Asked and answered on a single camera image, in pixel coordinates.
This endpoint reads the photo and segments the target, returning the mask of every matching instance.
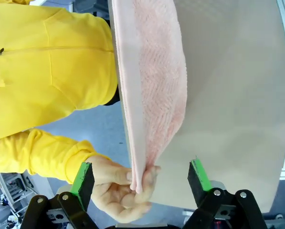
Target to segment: fuzzy pink fabric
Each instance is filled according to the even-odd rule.
[[[173,0],[112,0],[132,190],[142,191],[185,115],[187,72]]]

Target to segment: beige tabletop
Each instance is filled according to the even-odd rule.
[[[188,71],[185,121],[158,164],[152,201],[196,208],[198,156],[211,180],[248,189],[262,212],[285,158],[285,32],[275,0],[175,0]]]

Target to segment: green tape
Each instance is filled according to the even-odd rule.
[[[213,187],[210,183],[210,180],[208,179],[208,176],[203,168],[201,161],[199,159],[195,159],[191,161],[191,164],[200,180],[203,191],[208,192]]]
[[[85,175],[86,175],[89,167],[91,167],[91,166],[92,165],[90,163],[82,163],[81,164],[80,169],[79,169],[77,176],[75,178],[75,181],[71,187],[71,193],[79,199],[79,202],[80,202],[82,208],[84,208],[84,206],[83,206],[83,200],[80,196],[80,190],[81,190],[82,184],[84,182]]]

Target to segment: silver screw head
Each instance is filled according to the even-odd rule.
[[[67,199],[68,199],[68,196],[67,196],[67,195],[64,195],[64,196],[62,197],[62,199],[63,199],[63,200],[67,200]]]
[[[241,192],[241,193],[240,193],[240,196],[241,196],[242,198],[246,198],[246,193],[245,193],[245,192]]]
[[[214,191],[214,195],[215,195],[215,196],[219,196],[220,194],[221,194],[221,192],[220,192],[219,190],[215,190],[215,191]]]

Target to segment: yellow hoodie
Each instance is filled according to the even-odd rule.
[[[112,34],[101,18],[29,2],[0,0],[0,172],[72,183],[91,144],[31,128],[111,100]]]

